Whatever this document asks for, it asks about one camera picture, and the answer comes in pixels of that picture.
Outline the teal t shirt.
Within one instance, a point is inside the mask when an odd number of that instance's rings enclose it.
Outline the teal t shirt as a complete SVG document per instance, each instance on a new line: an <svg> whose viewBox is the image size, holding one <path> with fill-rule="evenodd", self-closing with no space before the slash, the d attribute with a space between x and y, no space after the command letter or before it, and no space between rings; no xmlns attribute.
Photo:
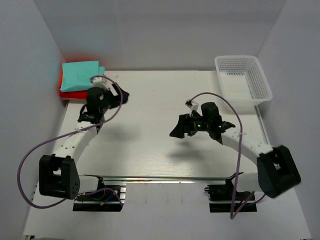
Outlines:
<svg viewBox="0 0 320 240"><path fill-rule="evenodd" d="M105 67L100 66L98 60L63 63L60 91L65 93L88 90L92 87L90 78L104 72Z"/></svg>

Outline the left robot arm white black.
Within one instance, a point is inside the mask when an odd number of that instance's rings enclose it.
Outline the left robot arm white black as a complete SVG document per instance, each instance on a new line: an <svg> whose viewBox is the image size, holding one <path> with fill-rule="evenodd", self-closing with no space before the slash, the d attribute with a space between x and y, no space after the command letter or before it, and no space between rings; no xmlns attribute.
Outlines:
<svg viewBox="0 0 320 240"><path fill-rule="evenodd" d="M100 177L79 175L77 162L95 138L105 122L106 111L119 108L128 101L129 93L117 83L113 94L106 87L92 87L87 91L86 104L79 112L77 124L72 133L51 155L43 155L39 161L39 192L43 196L73 200L78 195L89 193L99 200L105 196L106 187L100 184Z"/></svg>

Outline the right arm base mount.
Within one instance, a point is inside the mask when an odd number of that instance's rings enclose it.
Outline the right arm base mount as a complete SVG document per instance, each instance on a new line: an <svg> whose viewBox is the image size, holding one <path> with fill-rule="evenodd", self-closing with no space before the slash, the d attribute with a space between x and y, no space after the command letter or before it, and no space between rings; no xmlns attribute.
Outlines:
<svg viewBox="0 0 320 240"><path fill-rule="evenodd" d="M222 184L210 184L204 188L204 191L208 194L209 199L209 211L210 213L230 213L233 187L232 180L235 178L235 173L228 177ZM249 191L237 191L235 194L235 206L234 211L248 198ZM240 210L243 213L257 212L257 206L254 204L255 196L253 195L245 206Z"/></svg>

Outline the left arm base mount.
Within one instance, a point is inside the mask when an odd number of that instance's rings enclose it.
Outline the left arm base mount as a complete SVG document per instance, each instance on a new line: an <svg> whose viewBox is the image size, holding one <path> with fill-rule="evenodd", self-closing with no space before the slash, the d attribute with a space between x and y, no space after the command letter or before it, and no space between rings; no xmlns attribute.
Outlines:
<svg viewBox="0 0 320 240"><path fill-rule="evenodd" d="M73 212L121 212L125 203L126 183L98 175L82 175Z"/></svg>

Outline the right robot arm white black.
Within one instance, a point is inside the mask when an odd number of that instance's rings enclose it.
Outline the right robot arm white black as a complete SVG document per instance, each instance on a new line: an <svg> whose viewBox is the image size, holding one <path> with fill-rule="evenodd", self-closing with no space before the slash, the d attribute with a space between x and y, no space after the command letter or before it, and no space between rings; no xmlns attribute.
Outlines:
<svg viewBox="0 0 320 240"><path fill-rule="evenodd" d="M198 132L206 132L219 144L237 151L257 167L257 173L242 173L225 188L226 195L236 200L244 191L263 192L274 199L301 183L301 176L290 150L284 146L271 146L241 133L233 123L224 121L214 102L201 105L186 101L190 113L181 114L170 137L183 139Z"/></svg>

